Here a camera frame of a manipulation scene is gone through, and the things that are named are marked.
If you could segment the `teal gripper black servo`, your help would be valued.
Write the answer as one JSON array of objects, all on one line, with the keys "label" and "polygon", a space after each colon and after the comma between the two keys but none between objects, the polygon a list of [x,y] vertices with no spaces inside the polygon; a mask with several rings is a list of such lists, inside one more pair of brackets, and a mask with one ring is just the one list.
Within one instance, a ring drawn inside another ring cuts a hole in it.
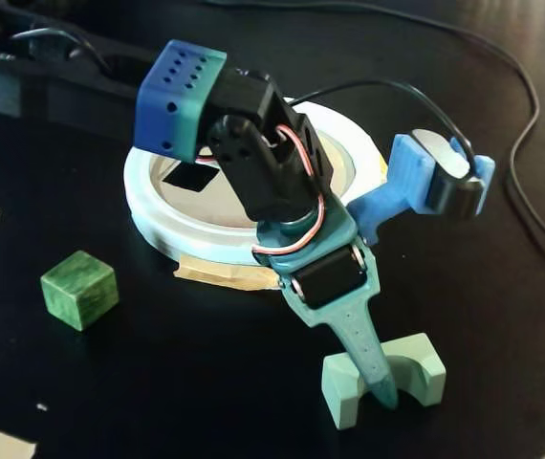
[{"label": "teal gripper black servo", "polygon": [[369,312],[370,300],[380,292],[374,255],[337,196],[326,197],[323,215],[309,221],[321,225],[300,250],[254,250],[253,257],[279,274],[282,294],[308,326],[331,327],[369,391],[381,405],[395,409],[397,386]]}]

